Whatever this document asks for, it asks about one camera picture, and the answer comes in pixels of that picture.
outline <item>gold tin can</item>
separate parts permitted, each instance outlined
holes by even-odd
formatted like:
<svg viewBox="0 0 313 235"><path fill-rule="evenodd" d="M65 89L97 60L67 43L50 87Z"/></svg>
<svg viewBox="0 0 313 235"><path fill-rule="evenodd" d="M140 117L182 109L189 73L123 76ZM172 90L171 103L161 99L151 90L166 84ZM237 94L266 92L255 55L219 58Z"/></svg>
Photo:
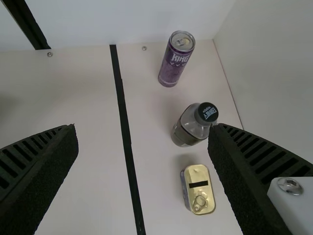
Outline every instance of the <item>gold tin can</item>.
<svg viewBox="0 0 313 235"><path fill-rule="evenodd" d="M212 213L215 200L209 170L204 165L190 165L180 172L185 206L196 215Z"/></svg>

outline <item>plastic bottle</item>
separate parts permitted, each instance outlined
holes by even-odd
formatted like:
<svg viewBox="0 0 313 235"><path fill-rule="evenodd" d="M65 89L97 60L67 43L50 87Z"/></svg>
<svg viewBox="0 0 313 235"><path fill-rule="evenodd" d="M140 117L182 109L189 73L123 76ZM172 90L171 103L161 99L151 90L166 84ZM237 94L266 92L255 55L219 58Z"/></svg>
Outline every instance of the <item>plastic bottle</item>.
<svg viewBox="0 0 313 235"><path fill-rule="evenodd" d="M172 141L177 146L189 147L205 140L209 136L210 125L216 124L218 116L214 104L205 102L190 105L174 125Z"/></svg>

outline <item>white wall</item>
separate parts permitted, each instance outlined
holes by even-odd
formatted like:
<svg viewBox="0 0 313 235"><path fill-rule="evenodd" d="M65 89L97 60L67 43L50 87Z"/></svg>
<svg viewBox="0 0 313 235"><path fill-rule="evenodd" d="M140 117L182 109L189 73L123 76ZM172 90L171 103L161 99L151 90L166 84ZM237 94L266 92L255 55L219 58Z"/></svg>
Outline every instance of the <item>white wall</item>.
<svg viewBox="0 0 313 235"><path fill-rule="evenodd" d="M214 38L243 127L311 162L312 12L312 0L237 0Z"/></svg>
<svg viewBox="0 0 313 235"><path fill-rule="evenodd" d="M235 0L26 0L52 48L212 39Z"/></svg>
<svg viewBox="0 0 313 235"><path fill-rule="evenodd" d="M0 1L0 52L33 49L34 47Z"/></svg>

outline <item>screw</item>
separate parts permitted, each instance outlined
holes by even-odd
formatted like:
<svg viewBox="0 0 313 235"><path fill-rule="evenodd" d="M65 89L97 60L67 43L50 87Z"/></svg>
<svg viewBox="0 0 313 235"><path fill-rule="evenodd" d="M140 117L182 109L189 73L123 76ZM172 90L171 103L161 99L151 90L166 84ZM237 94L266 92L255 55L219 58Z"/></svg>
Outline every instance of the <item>screw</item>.
<svg viewBox="0 0 313 235"><path fill-rule="evenodd" d="M277 184L279 188L286 193L289 193L295 196L299 196L303 194L302 186L292 178L285 178L285 177L280 178L277 181Z"/></svg>

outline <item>black stripe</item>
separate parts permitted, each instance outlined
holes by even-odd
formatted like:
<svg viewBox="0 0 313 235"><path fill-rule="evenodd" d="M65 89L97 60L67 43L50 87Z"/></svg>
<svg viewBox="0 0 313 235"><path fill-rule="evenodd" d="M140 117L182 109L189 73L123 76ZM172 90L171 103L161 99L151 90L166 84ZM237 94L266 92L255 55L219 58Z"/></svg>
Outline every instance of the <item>black stripe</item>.
<svg viewBox="0 0 313 235"><path fill-rule="evenodd" d="M200 182L196 182L196 183L190 183L189 184L189 188L197 188L197 187L202 187L202 186L207 186L209 185L208 181L200 181Z"/></svg>
<svg viewBox="0 0 313 235"><path fill-rule="evenodd" d="M129 187L130 187L132 202L133 202L133 210L134 210L137 234L145 235L146 231L145 231L145 226L143 222L143 215L142 215L139 190L138 190L138 184L137 184L137 178L136 178L136 172L135 172L135 165L134 165L134 159L133 159L133 152L132 152L131 134L129 130L127 111L126 111L123 81L121 78L121 72L119 70L119 62L118 62L116 45L110 45L110 51L111 51L112 66L113 66L113 73L114 73L114 79L115 79L119 118L121 122L125 161L126 161L126 167L127 167Z"/></svg>
<svg viewBox="0 0 313 235"><path fill-rule="evenodd" d="M24 0L2 0L2 2L36 50L51 49Z"/></svg>

